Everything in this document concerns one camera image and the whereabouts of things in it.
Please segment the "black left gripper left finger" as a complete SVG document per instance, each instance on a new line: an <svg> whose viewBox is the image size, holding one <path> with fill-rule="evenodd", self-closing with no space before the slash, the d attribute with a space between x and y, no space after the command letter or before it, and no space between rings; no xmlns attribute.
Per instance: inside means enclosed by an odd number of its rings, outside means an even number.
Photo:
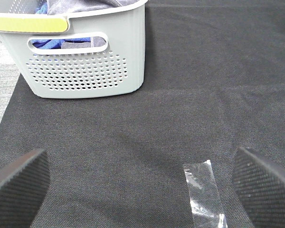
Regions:
<svg viewBox="0 0 285 228"><path fill-rule="evenodd" d="M48 192L47 152L32 150L0 170L0 228L29 228Z"/></svg>

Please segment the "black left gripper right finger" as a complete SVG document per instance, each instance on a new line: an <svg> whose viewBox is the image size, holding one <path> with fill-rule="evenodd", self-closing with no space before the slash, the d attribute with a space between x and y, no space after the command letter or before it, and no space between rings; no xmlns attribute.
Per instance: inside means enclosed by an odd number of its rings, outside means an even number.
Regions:
<svg viewBox="0 0 285 228"><path fill-rule="evenodd" d="M233 185L256 228L285 228L285 168L260 153L239 147Z"/></svg>

